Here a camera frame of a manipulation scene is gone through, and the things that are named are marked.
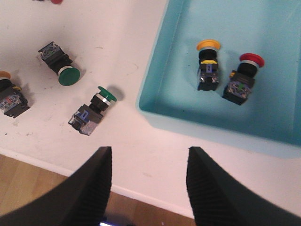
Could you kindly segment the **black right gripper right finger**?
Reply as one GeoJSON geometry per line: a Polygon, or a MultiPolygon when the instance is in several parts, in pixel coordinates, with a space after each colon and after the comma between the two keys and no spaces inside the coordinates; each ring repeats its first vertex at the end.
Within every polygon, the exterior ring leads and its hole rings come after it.
{"type": "Polygon", "coordinates": [[[301,218],[235,180],[202,148],[190,147],[186,186],[197,226],[299,226],[301,218]]]}

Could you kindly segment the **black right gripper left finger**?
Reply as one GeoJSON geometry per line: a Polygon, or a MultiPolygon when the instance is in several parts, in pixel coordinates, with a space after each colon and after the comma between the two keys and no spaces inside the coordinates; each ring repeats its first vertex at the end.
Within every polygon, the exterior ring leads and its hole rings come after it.
{"type": "Polygon", "coordinates": [[[0,218],[2,226],[98,226],[112,180],[111,147],[100,147],[64,182],[0,218]]]}

